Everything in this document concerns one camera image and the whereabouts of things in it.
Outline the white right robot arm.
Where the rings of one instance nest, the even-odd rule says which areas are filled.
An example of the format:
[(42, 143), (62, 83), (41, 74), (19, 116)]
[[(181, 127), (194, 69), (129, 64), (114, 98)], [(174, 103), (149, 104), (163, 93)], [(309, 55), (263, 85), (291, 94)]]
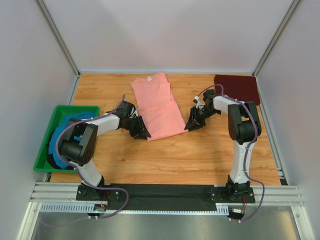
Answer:
[(261, 122), (254, 101), (239, 101), (214, 89), (201, 92), (203, 100), (196, 95), (185, 130), (194, 131), (206, 126), (206, 119), (222, 112), (228, 117), (228, 132), (233, 140), (233, 163), (224, 187), (209, 189), (211, 200), (218, 203), (254, 203), (255, 197), (249, 177), (252, 151), (262, 133)]

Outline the pink t-shirt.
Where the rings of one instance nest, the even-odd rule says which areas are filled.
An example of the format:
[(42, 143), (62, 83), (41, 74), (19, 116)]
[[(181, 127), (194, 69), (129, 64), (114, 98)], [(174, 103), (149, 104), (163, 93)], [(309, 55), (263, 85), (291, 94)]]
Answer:
[(130, 83), (137, 102), (138, 113), (151, 137), (147, 141), (156, 141), (186, 133), (185, 120), (174, 98), (165, 73), (158, 73), (152, 81), (136, 78)]

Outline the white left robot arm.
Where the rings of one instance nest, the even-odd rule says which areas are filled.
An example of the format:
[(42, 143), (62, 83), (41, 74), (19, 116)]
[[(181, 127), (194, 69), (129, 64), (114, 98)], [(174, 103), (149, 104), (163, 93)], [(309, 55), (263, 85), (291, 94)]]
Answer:
[(123, 101), (115, 109), (94, 118), (71, 118), (56, 141), (56, 153), (75, 169), (81, 178), (76, 199), (80, 201), (106, 200), (108, 190), (104, 177), (94, 164), (98, 136), (108, 131), (125, 129), (137, 140), (151, 137), (136, 106)]

